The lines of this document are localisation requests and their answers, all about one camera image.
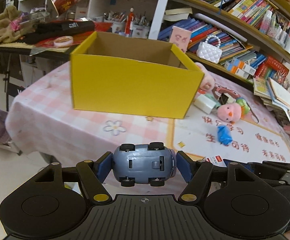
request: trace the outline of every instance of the brown cloth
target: brown cloth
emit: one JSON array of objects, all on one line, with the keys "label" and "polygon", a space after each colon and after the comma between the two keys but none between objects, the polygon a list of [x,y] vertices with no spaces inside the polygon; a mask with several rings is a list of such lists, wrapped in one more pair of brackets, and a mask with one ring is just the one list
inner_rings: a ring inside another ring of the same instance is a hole
[{"label": "brown cloth", "polygon": [[21,11],[18,11],[14,5],[5,8],[3,13],[0,14],[0,43],[10,43],[19,39],[24,34],[32,29],[32,24],[22,26],[21,30],[13,31],[9,25],[11,21],[18,18]]}]

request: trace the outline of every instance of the cream purse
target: cream purse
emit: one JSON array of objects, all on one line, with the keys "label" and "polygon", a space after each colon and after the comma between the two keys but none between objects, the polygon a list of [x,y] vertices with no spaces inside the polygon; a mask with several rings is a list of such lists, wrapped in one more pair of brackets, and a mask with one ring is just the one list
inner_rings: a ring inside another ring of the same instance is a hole
[{"label": "cream purse", "polygon": [[[208,44],[208,40],[210,38],[217,38],[218,45],[213,46],[211,44]],[[208,60],[213,63],[218,63],[220,61],[222,50],[220,49],[221,40],[219,37],[215,35],[209,35],[207,36],[205,42],[201,42],[198,46],[198,49],[196,51],[196,55],[202,59]]]}]

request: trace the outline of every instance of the pink plush toy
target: pink plush toy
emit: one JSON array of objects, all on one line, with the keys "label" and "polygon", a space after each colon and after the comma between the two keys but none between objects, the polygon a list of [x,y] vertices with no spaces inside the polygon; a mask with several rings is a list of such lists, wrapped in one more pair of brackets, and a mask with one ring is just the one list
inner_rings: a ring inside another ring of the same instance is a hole
[{"label": "pink plush toy", "polygon": [[225,104],[217,109],[217,116],[224,122],[237,122],[242,116],[242,108],[238,103]]},{"label": "pink plush toy", "polygon": [[201,85],[199,86],[199,88],[203,91],[208,91],[214,88],[215,86],[215,80],[214,78],[211,76],[211,74],[209,73],[209,71],[204,67],[203,64],[195,62],[195,64],[201,69],[201,71],[204,72],[204,78],[201,82]]}]

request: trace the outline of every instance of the yellow container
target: yellow container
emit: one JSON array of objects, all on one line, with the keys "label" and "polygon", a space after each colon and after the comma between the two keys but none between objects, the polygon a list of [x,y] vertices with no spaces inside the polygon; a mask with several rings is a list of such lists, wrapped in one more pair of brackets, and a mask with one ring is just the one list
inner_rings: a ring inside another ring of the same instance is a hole
[{"label": "yellow container", "polygon": [[74,109],[184,118],[204,73],[174,44],[94,32],[71,75]]}]

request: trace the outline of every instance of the blue crumpled object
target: blue crumpled object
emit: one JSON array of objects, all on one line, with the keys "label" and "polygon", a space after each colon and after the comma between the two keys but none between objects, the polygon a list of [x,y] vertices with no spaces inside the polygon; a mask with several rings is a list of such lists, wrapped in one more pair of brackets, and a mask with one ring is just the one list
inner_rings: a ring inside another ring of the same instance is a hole
[{"label": "blue crumpled object", "polygon": [[233,141],[230,130],[226,125],[217,127],[217,140],[224,145],[229,145]]}]

